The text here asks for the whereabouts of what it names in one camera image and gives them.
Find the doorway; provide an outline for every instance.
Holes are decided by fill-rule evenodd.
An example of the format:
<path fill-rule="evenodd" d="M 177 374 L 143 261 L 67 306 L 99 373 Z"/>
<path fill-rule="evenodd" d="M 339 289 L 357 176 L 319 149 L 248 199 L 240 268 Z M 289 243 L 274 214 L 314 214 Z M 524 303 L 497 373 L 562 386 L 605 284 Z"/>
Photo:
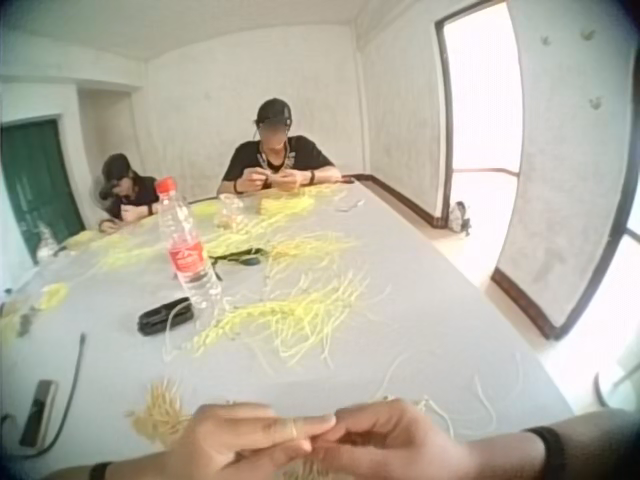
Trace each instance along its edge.
<path fill-rule="evenodd" d="M 442 216 L 463 202 L 460 252 L 473 280 L 490 276 L 506 237 L 522 155 L 520 63 L 506 3 L 484 1 L 436 23 L 447 115 Z"/>
<path fill-rule="evenodd" d="M 62 243 L 84 230 L 64 164 L 55 119 L 3 126 L 1 161 L 7 194 L 25 245 L 35 261 L 38 222 Z"/>

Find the green door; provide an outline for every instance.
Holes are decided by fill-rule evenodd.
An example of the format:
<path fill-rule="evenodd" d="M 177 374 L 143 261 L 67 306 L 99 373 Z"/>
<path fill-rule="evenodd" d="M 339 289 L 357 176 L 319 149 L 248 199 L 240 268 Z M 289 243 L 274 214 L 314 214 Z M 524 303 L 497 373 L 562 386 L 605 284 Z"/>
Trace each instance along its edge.
<path fill-rule="evenodd" d="M 59 243 L 84 230 L 62 158 L 58 122 L 4 126 L 0 147 L 4 181 L 18 227 L 35 260 L 38 221 Z"/>

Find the man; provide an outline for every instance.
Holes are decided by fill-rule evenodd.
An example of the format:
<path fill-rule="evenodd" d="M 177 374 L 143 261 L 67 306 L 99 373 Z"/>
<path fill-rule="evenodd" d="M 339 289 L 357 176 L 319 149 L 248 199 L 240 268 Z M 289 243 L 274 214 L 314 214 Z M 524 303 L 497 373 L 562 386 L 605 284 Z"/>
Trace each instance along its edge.
<path fill-rule="evenodd" d="M 315 143 L 302 135 L 289 137 L 291 108 L 284 100 L 272 98 L 264 102 L 255 124 L 260 140 L 236 148 L 218 194 L 242 194 L 271 187 L 293 191 L 342 178 Z"/>
<path fill-rule="evenodd" d="M 625 480 L 640 478 L 639 448 L 640 419 L 621 410 L 459 443 L 401 400 L 305 418 L 207 405 L 166 452 L 46 480 L 267 480 L 305 457 L 356 479 Z"/>
<path fill-rule="evenodd" d="M 121 222 L 134 223 L 157 213 L 156 179 L 138 174 L 131 168 L 125 154 L 110 155 L 102 166 L 102 176 L 104 186 L 100 190 L 100 198 L 110 200 L 105 211 L 111 218 L 100 222 L 101 232 L 114 233 Z"/>

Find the hand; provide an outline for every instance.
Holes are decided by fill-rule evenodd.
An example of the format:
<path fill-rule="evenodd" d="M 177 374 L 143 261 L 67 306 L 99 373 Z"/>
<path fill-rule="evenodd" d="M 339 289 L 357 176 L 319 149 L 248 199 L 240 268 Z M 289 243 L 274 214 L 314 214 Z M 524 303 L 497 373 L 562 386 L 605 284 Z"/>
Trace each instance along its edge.
<path fill-rule="evenodd" d="M 301 172 L 300 170 L 282 170 L 271 178 L 271 183 L 278 190 L 292 192 L 299 189 L 302 185 L 309 183 L 311 179 L 310 172 Z"/>
<path fill-rule="evenodd" d="M 336 417 L 311 453 L 329 471 L 387 480 L 466 479 L 474 471 L 465 445 L 401 400 L 338 410 Z"/>
<path fill-rule="evenodd" d="M 133 205 L 122 205 L 120 208 L 122 220 L 127 223 L 137 222 L 149 216 L 149 207 L 141 205 L 139 207 Z"/>
<path fill-rule="evenodd" d="M 264 182 L 270 173 L 264 168 L 247 168 L 236 181 L 236 189 L 240 193 L 258 192 L 262 190 Z"/>
<path fill-rule="evenodd" d="M 169 479 L 262 480 L 311 451 L 333 415 L 279 418 L 258 404 L 200 407 L 166 453 Z"/>
<path fill-rule="evenodd" d="M 107 235 L 111 235 L 112 233 L 116 233 L 120 230 L 120 222 L 117 220 L 103 220 L 100 223 L 99 230 L 102 233 L 106 233 Z"/>

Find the red cap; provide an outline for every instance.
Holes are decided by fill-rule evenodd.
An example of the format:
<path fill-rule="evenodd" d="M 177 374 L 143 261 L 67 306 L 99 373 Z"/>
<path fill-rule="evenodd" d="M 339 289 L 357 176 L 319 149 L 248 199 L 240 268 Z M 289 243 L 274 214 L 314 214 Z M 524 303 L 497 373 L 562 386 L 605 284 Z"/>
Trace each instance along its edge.
<path fill-rule="evenodd" d="M 158 195 L 176 191 L 176 181 L 173 177 L 164 177 L 156 182 L 156 192 Z"/>

